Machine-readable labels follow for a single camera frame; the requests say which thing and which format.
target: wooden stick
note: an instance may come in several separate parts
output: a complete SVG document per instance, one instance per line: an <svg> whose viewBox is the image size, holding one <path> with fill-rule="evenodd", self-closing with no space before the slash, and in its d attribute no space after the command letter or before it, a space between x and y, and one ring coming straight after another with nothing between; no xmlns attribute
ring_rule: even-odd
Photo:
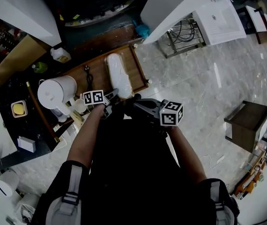
<svg viewBox="0 0 267 225"><path fill-rule="evenodd" d="M26 86L27 86L27 88L29 90L31 99L34 102L34 105L35 105L35 107L36 107L41 119L43 120L43 123L45 124L47 130L50 132L51 136L54 138L55 142L58 143L59 142L59 138L55 135L54 130L50 127L49 123L47 122L46 117L44 116L44 114L43 114L43 112L42 112L42 110L41 110L41 108L39 106L39 103L37 102L37 100L35 98L35 95L34 95L32 89L30 87L30 83L26 82Z"/></svg>
<svg viewBox="0 0 267 225"><path fill-rule="evenodd" d="M83 117L77 112L77 111L72 111L70 113L70 117L74 120L74 122L76 123L76 125L81 128L84 122Z"/></svg>

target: yellow item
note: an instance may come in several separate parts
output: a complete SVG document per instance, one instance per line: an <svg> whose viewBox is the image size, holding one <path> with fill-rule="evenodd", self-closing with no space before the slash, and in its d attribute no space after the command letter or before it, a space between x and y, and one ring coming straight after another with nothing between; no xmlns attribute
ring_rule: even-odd
<svg viewBox="0 0 267 225"><path fill-rule="evenodd" d="M73 19L76 19L76 18L78 18L80 15L78 15L78 14L76 14L74 17L73 17Z"/></svg>
<svg viewBox="0 0 267 225"><path fill-rule="evenodd" d="M23 104L16 103L13 105L13 111L15 114L23 115L24 114L24 107Z"/></svg>

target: wooden side table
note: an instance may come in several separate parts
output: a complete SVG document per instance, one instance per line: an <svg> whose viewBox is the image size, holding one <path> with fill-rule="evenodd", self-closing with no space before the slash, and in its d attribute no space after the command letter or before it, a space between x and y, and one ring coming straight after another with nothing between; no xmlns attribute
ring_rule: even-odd
<svg viewBox="0 0 267 225"><path fill-rule="evenodd" d="M267 120L267 106L246 102L230 120L224 121L231 124L232 138L225 139L252 153L254 146L259 141L260 131Z"/></svg>

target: green bottle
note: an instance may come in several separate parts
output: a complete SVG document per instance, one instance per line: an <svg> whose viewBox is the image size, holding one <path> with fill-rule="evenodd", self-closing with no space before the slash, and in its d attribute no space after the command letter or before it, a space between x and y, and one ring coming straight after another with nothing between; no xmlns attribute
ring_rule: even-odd
<svg viewBox="0 0 267 225"><path fill-rule="evenodd" d="M35 73L44 73L48 68L47 64L43 62L37 62L36 64L33 64L31 67L34 69Z"/></svg>

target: white electric kettle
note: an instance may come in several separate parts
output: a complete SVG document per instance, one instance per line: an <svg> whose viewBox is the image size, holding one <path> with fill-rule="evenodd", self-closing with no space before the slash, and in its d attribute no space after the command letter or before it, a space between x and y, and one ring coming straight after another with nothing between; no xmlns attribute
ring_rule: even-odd
<svg viewBox="0 0 267 225"><path fill-rule="evenodd" d="M41 83L38 89L38 99L43 107L59 109L63 114L70 115L71 110L66 102L75 103L74 96L77 84L73 77L62 76L52 78Z"/></svg>

